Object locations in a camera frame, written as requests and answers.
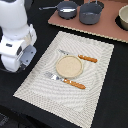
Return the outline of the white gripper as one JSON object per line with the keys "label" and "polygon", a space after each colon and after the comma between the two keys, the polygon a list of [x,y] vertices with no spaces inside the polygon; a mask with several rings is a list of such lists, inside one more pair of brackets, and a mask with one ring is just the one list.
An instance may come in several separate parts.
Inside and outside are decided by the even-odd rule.
{"label": "white gripper", "polygon": [[12,40],[2,36],[0,56],[5,69],[10,72],[17,72],[19,69],[24,70],[36,54],[36,48],[34,47],[36,39],[33,25],[30,25],[29,33],[21,39]]}

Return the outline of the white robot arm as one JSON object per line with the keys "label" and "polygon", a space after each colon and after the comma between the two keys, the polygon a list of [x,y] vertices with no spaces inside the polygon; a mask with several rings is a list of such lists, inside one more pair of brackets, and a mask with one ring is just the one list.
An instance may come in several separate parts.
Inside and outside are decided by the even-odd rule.
{"label": "white robot arm", "polygon": [[32,24],[27,23],[26,11],[33,0],[0,0],[1,61],[7,71],[24,70],[33,59],[37,35]]}

